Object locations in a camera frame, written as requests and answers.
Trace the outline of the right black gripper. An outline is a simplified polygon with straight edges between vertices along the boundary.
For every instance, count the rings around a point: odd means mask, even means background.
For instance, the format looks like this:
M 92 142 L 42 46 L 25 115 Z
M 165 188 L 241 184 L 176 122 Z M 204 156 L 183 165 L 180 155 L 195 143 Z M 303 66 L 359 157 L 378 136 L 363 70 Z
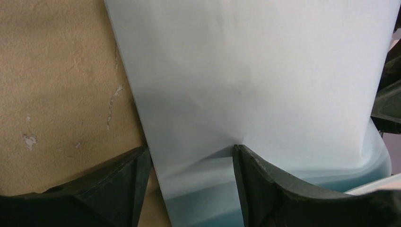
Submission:
M 371 119 L 380 132 L 401 133 L 401 20 L 396 20 L 398 40 L 388 51 Z

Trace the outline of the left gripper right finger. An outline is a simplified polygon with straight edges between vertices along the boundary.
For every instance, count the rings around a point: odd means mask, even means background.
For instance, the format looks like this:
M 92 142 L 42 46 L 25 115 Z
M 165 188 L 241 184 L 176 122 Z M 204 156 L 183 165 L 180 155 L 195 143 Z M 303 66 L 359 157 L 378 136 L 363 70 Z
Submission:
M 246 227 L 398 227 L 400 190 L 349 195 L 328 190 L 265 161 L 245 145 L 233 165 Z

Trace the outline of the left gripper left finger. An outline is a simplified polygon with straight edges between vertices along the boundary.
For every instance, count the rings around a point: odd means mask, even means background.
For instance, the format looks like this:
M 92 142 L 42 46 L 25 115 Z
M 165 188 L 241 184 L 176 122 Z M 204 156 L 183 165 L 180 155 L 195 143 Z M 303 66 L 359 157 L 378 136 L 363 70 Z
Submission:
M 3 227 L 136 227 L 152 162 L 134 148 L 43 193 L 1 196 Z

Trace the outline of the light blue paper bag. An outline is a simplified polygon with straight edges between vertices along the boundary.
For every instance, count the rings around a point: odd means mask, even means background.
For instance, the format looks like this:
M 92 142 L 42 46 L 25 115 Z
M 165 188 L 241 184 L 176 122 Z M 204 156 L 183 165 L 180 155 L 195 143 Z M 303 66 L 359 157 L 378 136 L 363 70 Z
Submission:
M 231 148 L 346 192 L 389 177 L 370 114 L 398 0 L 107 0 L 174 227 L 241 227 Z

